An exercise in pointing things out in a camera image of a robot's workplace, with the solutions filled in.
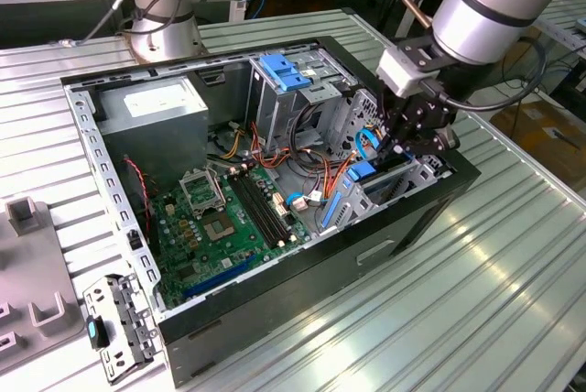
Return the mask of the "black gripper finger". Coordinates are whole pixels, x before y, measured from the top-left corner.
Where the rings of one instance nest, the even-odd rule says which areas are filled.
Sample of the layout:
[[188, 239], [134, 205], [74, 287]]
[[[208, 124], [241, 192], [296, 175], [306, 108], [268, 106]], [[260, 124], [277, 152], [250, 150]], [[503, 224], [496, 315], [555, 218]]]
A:
[[376, 163], [382, 164], [394, 155], [405, 155], [407, 152], [402, 144], [403, 139], [399, 135], [405, 123], [404, 107], [393, 107], [390, 110], [380, 110], [383, 138], [376, 149]]
[[442, 155], [461, 145], [451, 124], [441, 128], [414, 129], [398, 145], [414, 156]]

